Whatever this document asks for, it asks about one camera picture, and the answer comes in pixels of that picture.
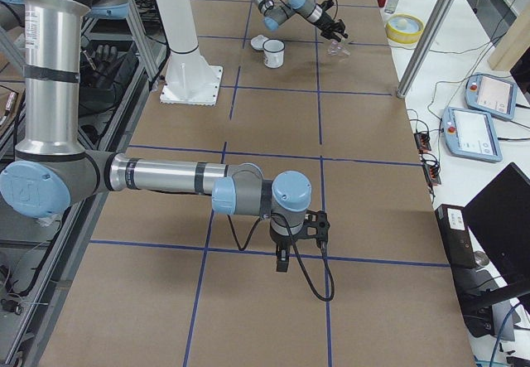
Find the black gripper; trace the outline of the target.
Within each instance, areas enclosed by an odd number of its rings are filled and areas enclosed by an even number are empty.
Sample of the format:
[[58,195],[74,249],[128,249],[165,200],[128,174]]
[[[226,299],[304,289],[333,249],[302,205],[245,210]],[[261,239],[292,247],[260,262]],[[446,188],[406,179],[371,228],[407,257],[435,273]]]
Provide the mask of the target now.
[[347,39],[349,37],[344,22],[341,19],[336,21],[323,9],[320,10],[316,27],[320,30],[320,35],[326,40]]
[[271,231],[271,239],[276,245],[276,271],[286,273],[289,268],[290,249],[292,239],[289,234],[279,234],[275,230]]

